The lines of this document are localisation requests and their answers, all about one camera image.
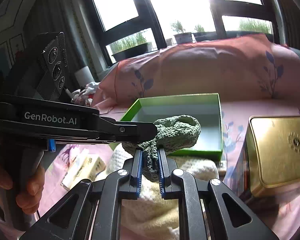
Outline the yellow soft tissue pack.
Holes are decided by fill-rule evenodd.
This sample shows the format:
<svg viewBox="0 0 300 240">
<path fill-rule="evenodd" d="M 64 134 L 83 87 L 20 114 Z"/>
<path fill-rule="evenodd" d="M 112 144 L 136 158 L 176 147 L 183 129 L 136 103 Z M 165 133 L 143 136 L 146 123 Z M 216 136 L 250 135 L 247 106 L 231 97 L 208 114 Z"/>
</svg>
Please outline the yellow soft tissue pack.
<svg viewBox="0 0 300 240">
<path fill-rule="evenodd" d="M 61 185 L 69 191 L 83 179 L 95 181 L 97 175 L 105 168 L 106 164 L 99 154 L 90 153 L 89 149 L 85 148 L 70 165 Z"/>
</svg>

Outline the cream yellow waffle towel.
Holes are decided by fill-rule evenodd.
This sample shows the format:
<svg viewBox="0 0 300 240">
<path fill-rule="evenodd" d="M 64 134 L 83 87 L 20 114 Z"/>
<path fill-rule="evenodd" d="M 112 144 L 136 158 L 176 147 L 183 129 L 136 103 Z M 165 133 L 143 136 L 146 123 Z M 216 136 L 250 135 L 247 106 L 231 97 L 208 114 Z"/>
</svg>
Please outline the cream yellow waffle towel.
<svg viewBox="0 0 300 240">
<path fill-rule="evenodd" d="M 195 178 L 209 181 L 218 178 L 216 164 L 208 159 L 169 156 L 177 167 Z M 142 176 L 140 197 L 122 201 L 121 224 L 140 237 L 179 239 L 179 208 L 177 200 L 164 200 L 159 184 Z"/>
</svg>

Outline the dark green knitted cloth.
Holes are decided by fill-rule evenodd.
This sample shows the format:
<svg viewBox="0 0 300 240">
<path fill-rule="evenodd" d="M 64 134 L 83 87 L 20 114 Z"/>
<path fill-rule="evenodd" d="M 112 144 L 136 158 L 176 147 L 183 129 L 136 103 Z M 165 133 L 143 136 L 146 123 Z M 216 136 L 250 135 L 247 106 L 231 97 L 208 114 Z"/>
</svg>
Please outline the dark green knitted cloth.
<svg viewBox="0 0 300 240">
<path fill-rule="evenodd" d="M 140 148 L 142 153 L 142 174 L 151 182 L 159 180 L 158 148 L 171 154 L 183 148 L 191 148 L 201 132 L 199 121 L 190 115 L 172 116 L 154 122 L 158 133 L 154 139 L 142 143 L 123 142 L 123 149 L 131 155 Z"/>
</svg>

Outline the pile of white clothes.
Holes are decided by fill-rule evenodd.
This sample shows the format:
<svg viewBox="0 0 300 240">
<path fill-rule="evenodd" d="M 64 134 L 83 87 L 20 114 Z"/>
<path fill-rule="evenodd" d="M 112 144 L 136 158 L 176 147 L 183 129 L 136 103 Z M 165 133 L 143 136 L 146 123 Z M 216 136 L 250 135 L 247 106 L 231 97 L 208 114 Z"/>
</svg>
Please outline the pile of white clothes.
<svg viewBox="0 0 300 240">
<path fill-rule="evenodd" d="M 90 107 L 99 82 L 90 82 L 87 85 L 71 93 L 71 103 Z"/>
</svg>

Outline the white paper roll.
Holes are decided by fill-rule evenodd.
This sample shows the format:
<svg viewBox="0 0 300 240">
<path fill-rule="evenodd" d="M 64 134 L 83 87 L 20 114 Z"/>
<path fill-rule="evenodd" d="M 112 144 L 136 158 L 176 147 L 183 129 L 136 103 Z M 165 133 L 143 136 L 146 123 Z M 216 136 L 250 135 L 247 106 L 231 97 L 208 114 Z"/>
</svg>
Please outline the white paper roll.
<svg viewBox="0 0 300 240">
<path fill-rule="evenodd" d="M 88 66 L 81 68 L 75 72 L 75 77 L 80 86 L 85 86 L 91 82 L 94 82 L 94 77 Z"/>
</svg>

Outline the pink printed bedsheet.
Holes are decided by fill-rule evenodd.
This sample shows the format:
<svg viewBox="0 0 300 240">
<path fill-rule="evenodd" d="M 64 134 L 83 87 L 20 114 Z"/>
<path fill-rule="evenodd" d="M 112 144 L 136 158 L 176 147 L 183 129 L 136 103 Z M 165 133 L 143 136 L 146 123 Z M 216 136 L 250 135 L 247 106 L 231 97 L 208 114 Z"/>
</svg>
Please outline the pink printed bedsheet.
<svg viewBox="0 0 300 240">
<path fill-rule="evenodd" d="M 300 229 L 300 107 L 282 100 L 222 103 L 224 182 L 242 192 L 242 158 L 249 158 L 249 206 L 279 239 Z M 178 239 L 176 200 L 142 180 L 141 197 L 123 202 L 126 239 Z"/>
</svg>

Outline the black long planter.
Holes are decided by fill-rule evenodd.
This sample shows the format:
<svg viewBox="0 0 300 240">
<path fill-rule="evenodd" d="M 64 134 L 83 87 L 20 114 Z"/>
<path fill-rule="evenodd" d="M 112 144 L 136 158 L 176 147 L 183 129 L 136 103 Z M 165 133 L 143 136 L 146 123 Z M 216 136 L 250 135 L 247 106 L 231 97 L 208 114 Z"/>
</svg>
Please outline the black long planter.
<svg viewBox="0 0 300 240">
<path fill-rule="evenodd" d="M 126 50 L 117 52 L 115 54 L 113 54 L 113 57 L 115 59 L 116 62 L 128 59 L 128 58 L 132 58 L 132 57 L 136 57 L 145 53 L 148 53 L 152 50 L 152 43 L 151 42 L 147 42 L 147 43 L 143 43 L 140 45 L 137 45 L 135 47 L 132 48 L 128 48 Z"/>
</svg>

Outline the black gold tea tin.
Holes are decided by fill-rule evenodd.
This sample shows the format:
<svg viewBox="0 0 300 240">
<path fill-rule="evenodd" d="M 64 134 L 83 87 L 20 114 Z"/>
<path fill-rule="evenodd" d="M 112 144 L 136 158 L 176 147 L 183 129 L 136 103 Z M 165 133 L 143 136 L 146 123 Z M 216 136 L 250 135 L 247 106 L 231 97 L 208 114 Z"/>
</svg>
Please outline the black gold tea tin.
<svg viewBox="0 0 300 240">
<path fill-rule="evenodd" d="M 252 116 L 229 187 L 247 204 L 300 188 L 300 116 Z"/>
</svg>

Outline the green cardboard box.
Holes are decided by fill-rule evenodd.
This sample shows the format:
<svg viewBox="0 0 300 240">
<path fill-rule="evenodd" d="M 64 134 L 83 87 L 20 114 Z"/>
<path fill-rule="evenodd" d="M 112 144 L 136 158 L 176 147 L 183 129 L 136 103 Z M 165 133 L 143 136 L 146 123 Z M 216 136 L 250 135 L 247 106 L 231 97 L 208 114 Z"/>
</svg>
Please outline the green cardboard box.
<svg viewBox="0 0 300 240">
<path fill-rule="evenodd" d="M 202 157 L 220 161 L 223 152 L 222 111 L 219 94 L 187 94 L 140 98 L 126 111 L 122 121 L 155 122 L 168 119 L 195 127 L 196 144 L 173 155 Z"/>
</svg>

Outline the black round flower pot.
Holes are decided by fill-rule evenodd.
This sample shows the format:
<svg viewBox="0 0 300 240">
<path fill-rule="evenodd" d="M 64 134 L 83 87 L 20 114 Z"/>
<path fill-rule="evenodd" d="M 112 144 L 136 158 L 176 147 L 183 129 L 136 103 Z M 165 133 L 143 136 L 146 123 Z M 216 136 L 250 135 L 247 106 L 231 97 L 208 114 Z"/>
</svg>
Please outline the black round flower pot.
<svg viewBox="0 0 300 240">
<path fill-rule="evenodd" d="M 177 44 L 185 44 L 185 43 L 192 43 L 192 33 L 179 33 L 174 35 L 175 41 Z"/>
</svg>

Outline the pink floral pillow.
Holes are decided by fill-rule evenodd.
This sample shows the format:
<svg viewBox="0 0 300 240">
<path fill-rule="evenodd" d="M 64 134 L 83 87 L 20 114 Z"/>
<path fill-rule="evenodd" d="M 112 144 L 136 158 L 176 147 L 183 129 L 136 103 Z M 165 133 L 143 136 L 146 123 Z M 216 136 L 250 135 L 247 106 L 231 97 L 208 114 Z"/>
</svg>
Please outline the pink floral pillow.
<svg viewBox="0 0 300 240">
<path fill-rule="evenodd" d="M 300 57 L 263 34 L 182 44 L 115 64 L 92 106 L 106 109 L 138 98 L 197 93 L 217 93 L 223 101 L 300 104 Z"/>
</svg>

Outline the black window frame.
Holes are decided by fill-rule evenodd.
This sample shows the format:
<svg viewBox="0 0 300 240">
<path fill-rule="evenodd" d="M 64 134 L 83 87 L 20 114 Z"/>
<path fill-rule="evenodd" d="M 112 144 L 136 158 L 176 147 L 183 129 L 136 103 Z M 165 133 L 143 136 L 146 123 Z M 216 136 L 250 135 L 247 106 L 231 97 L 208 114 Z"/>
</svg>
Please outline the black window frame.
<svg viewBox="0 0 300 240">
<path fill-rule="evenodd" d="M 263 33 L 279 41 L 271 0 L 86 0 L 108 65 L 113 54 L 151 42 L 152 50 L 178 45 L 174 35 L 194 42 Z"/>
</svg>

